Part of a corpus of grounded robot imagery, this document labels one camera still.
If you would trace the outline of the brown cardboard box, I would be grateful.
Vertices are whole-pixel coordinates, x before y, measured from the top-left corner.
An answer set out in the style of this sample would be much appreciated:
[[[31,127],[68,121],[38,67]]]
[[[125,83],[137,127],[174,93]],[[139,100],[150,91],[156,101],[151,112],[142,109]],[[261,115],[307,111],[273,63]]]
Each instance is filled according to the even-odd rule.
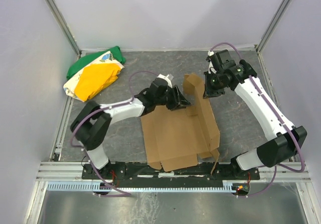
[[[203,98],[204,80],[186,74],[183,91],[194,97],[194,104],[170,111],[165,106],[140,118],[148,165],[166,172],[193,167],[198,158],[212,157],[216,167],[220,153],[220,131],[209,99]]]

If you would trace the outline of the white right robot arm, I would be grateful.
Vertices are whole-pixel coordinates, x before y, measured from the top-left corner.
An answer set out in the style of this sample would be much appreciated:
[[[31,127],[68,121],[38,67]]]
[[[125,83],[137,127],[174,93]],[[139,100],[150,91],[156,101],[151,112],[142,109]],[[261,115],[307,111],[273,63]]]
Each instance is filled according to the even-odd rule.
[[[226,88],[234,91],[247,104],[258,120],[266,137],[266,143],[235,158],[237,167],[242,170],[266,166],[281,166],[290,170],[282,162],[299,155],[303,172],[305,163],[301,147],[307,137],[303,126],[296,127],[275,105],[264,90],[255,70],[245,60],[216,63],[209,61],[205,75],[204,98],[221,96]]]

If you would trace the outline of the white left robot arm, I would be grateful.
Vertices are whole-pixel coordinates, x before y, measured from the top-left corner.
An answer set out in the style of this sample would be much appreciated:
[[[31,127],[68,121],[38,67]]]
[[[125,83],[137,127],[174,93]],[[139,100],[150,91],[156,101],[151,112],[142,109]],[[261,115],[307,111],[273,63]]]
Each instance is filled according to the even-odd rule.
[[[125,119],[149,114],[156,106],[161,105],[173,111],[191,106],[191,103],[177,85],[157,77],[149,87],[131,99],[114,104],[89,101],[73,121],[70,130],[80,142],[80,147],[85,149],[94,168],[100,170],[110,162],[102,147],[109,126]]]

